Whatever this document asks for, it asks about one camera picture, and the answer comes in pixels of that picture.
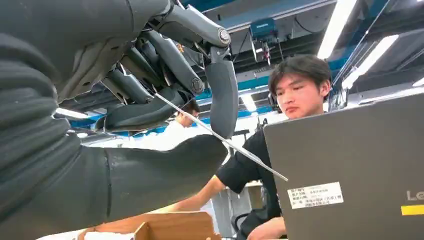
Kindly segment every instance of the gray laptop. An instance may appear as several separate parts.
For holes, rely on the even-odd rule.
[[[424,94],[264,131],[289,240],[424,240]]]

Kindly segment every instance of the man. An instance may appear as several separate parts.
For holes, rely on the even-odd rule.
[[[200,113],[199,105],[196,103],[195,99],[189,101],[182,108],[182,110],[195,117],[197,117]],[[159,151],[171,150],[175,148],[178,144],[184,142],[185,140],[202,133],[202,131],[199,131],[198,129],[190,129],[189,127],[191,127],[192,124],[193,121],[190,118],[178,112],[175,120],[169,123],[163,133],[160,133],[159,135],[156,135],[152,138],[146,139],[147,142],[143,145],[143,148],[149,148]]]
[[[324,112],[323,102],[330,92],[330,69],[328,64],[313,55],[298,55],[280,63],[270,76],[269,91],[277,98],[279,108],[293,120]],[[281,136],[281,144],[290,141],[291,136]],[[270,166],[264,132],[258,131],[244,144],[244,147],[257,155]],[[278,239],[286,234],[277,189],[273,175],[236,153],[224,164],[196,195],[161,209],[161,212],[198,211],[211,197],[229,187],[240,193],[245,184],[262,180],[267,190],[264,209],[254,209],[244,220],[238,239],[265,240]]]

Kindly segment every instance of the yellow sticker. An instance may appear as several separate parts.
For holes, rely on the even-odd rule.
[[[424,205],[401,206],[402,216],[424,215]]]

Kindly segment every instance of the cardboard box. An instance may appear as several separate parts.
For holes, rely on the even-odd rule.
[[[130,234],[133,240],[221,240],[207,212],[145,213],[85,229],[88,232]]]

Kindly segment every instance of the black hair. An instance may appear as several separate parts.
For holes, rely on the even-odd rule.
[[[189,114],[193,114],[194,111],[200,113],[200,107],[194,98],[188,101],[188,103],[182,108],[182,110]]]
[[[305,54],[289,57],[275,67],[268,82],[269,91],[277,95],[277,84],[284,74],[299,74],[313,80],[319,87],[324,81],[330,80],[331,71],[327,62],[315,55]]]

